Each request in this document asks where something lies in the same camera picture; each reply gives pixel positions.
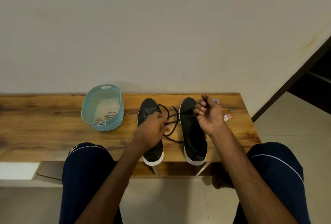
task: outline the person's left hand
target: person's left hand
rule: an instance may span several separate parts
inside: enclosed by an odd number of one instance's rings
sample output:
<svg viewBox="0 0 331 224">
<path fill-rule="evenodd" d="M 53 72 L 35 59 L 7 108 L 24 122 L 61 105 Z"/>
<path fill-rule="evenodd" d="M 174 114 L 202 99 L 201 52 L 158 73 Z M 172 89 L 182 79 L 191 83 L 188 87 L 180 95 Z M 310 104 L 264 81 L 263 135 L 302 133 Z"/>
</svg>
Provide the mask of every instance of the person's left hand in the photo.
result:
<svg viewBox="0 0 331 224">
<path fill-rule="evenodd" d="M 169 125 L 164 125 L 168 122 L 167 117 L 159 112 L 154 112 L 148 115 L 146 120 L 139 125 L 137 131 L 133 135 L 133 141 L 143 149 L 145 153 L 162 139 L 164 132 L 170 129 Z"/>
</svg>

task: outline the plastic basket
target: plastic basket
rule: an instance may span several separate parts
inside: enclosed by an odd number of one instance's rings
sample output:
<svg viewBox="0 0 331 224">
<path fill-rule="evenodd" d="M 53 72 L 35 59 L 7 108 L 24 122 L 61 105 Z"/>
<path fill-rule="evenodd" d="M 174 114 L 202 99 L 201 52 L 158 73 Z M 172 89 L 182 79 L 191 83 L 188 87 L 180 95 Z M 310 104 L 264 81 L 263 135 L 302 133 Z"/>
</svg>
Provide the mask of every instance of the plastic basket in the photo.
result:
<svg viewBox="0 0 331 224">
<path fill-rule="evenodd" d="M 110 107 L 115 107 L 115 105 L 117 105 L 118 112 L 113 118 L 106 120 L 103 116 L 104 122 L 95 123 L 96 117 L 100 116 L 100 118 L 102 118 L 102 114 L 106 114 L 110 110 Z M 122 123 L 123 116 L 124 104 L 121 91 L 117 86 L 113 84 L 103 84 L 94 87 L 86 94 L 81 117 L 95 130 L 100 132 L 114 130 Z"/>
</svg>

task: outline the black sneaker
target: black sneaker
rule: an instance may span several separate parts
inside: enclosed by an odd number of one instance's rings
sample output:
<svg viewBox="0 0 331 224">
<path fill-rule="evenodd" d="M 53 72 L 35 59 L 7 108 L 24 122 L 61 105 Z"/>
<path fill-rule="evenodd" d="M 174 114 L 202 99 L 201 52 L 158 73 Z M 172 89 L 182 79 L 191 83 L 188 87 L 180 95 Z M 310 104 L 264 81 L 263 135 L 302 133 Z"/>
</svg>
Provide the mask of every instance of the black sneaker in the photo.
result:
<svg viewBox="0 0 331 224">
<path fill-rule="evenodd" d="M 191 165 L 199 166 L 206 159 L 207 140 L 193 113 L 196 104 L 191 97 L 184 99 L 179 107 L 179 119 L 183 130 L 185 159 Z"/>
<path fill-rule="evenodd" d="M 151 98 L 145 99 L 139 108 L 137 118 L 138 126 L 146 120 L 148 115 L 154 113 L 155 111 L 161 113 L 161 110 L 155 100 Z M 144 153 L 143 160 L 146 165 L 156 166 L 163 160 L 163 155 L 163 144 L 161 139 L 155 147 Z"/>
</svg>

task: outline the forearm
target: forearm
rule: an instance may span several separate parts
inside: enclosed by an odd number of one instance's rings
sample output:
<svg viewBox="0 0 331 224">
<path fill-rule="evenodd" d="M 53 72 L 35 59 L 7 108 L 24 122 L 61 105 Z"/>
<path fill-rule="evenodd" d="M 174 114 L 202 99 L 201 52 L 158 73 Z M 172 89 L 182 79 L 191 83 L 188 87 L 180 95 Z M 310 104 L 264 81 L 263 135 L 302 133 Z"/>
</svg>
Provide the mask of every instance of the forearm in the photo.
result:
<svg viewBox="0 0 331 224">
<path fill-rule="evenodd" d="M 256 171 L 226 125 L 210 137 L 229 172 L 248 223 L 297 223 Z"/>
<path fill-rule="evenodd" d="M 77 219 L 76 224 L 112 223 L 142 151 L 131 142 L 118 163 Z"/>
</svg>

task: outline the black shoelace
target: black shoelace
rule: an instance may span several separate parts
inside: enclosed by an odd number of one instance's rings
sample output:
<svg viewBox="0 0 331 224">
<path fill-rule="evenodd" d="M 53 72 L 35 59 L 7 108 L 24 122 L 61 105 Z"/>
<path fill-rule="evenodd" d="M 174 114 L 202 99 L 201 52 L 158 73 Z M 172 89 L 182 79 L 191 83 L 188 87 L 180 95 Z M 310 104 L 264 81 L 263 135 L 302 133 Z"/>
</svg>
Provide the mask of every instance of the black shoelace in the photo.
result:
<svg viewBox="0 0 331 224">
<path fill-rule="evenodd" d="M 194 108 L 191 108 L 191 109 L 188 109 L 188 110 L 186 110 L 186 111 L 184 111 L 184 112 L 179 113 L 178 110 L 176 109 L 176 107 L 172 106 L 172 108 L 175 110 L 176 114 L 172 114 L 172 115 L 170 115 L 168 108 L 166 108 L 164 105 L 161 105 L 161 104 L 158 104 L 158 106 L 162 106 L 162 107 L 167 111 L 167 113 L 168 113 L 167 119 L 168 119 L 168 120 L 169 120 L 169 118 L 171 118 L 171 117 L 173 117 L 173 116 L 177 116 L 177 120 L 175 120 L 175 121 L 171 121 L 171 122 L 167 123 L 167 125 L 168 125 L 168 124 L 173 124 L 173 123 L 175 123 L 175 127 L 173 128 L 173 130 L 172 130 L 169 134 L 167 134 L 167 135 L 166 135 L 166 134 L 163 134 L 163 136 L 164 136 L 166 139 L 171 140 L 171 141 L 173 141 L 173 142 L 183 143 L 183 141 L 180 141 L 180 140 L 173 140 L 172 138 L 169 138 L 169 136 L 170 136 L 171 134 L 173 134 L 173 132 L 175 131 L 176 126 L 177 126 L 178 122 L 180 121 L 180 119 L 179 119 L 179 115 L 180 115 L 180 114 L 192 114 L 192 115 L 189 117 L 190 121 L 193 121 L 193 120 L 195 119 L 195 115 L 193 114 L 193 110 L 194 110 Z"/>
</svg>

